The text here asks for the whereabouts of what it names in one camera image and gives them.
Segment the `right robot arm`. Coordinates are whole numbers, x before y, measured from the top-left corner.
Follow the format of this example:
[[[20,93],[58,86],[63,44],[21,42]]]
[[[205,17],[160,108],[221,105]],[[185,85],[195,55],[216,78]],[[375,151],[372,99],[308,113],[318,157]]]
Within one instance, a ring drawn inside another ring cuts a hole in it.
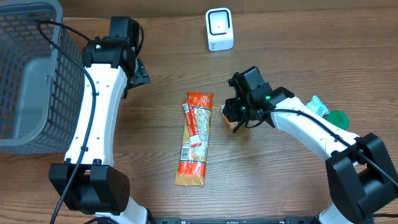
[[[272,89],[256,66],[228,80],[236,96],[225,101],[229,122],[263,122],[284,131],[324,163],[332,205],[314,217],[285,223],[373,223],[378,210],[397,199],[397,171],[386,145],[373,133],[358,136],[310,111],[291,91]]]

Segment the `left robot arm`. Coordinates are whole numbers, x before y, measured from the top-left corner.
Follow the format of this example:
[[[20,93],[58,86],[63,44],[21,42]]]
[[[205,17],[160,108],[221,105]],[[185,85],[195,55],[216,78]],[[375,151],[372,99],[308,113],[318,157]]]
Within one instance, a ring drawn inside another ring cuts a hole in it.
[[[85,90],[64,161],[49,170],[60,195],[52,223],[63,204],[94,215],[91,223],[150,223],[150,210],[132,199],[129,178],[114,168],[113,156],[120,101],[131,88],[150,82],[138,58],[143,41],[144,29],[137,21],[114,16],[107,36],[87,40],[81,60],[65,54],[85,75]]]

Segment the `teal snack packet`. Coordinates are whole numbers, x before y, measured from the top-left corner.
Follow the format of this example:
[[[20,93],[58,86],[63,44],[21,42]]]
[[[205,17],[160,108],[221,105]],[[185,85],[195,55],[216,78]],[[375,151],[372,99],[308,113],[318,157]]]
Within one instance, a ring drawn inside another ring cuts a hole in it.
[[[322,118],[329,113],[328,108],[323,104],[317,95],[312,96],[312,99],[305,106],[310,111],[321,116]]]

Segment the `green lid white jar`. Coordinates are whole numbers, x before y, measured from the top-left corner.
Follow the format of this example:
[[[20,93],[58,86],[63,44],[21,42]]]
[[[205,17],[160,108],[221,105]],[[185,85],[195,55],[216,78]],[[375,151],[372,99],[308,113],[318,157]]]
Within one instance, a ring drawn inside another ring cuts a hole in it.
[[[349,127],[349,118],[342,111],[329,112],[325,114],[323,118],[340,129],[347,130]]]

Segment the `long orange noodle package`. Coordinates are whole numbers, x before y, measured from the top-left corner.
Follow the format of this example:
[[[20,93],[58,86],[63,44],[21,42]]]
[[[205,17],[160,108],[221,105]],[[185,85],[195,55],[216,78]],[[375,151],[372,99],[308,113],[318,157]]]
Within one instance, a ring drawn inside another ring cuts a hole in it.
[[[189,91],[182,103],[185,122],[175,185],[204,186],[214,94]]]

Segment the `small orange box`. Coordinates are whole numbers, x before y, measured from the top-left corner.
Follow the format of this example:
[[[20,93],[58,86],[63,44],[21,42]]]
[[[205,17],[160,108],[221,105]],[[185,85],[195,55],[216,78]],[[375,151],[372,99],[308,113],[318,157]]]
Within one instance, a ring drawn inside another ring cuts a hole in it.
[[[224,107],[225,107],[225,105],[221,105],[221,112],[223,112]],[[230,122],[230,121],[227,119],[227,117],[226,117],[223,113],[222,113],[221,115],[223,116],[223,118],[224,118],[226,124],[229,126],[230,129],[234,129],[234,128],[238,125],[238,122],[237,122],[237,121],[235,121],[235,122]]]

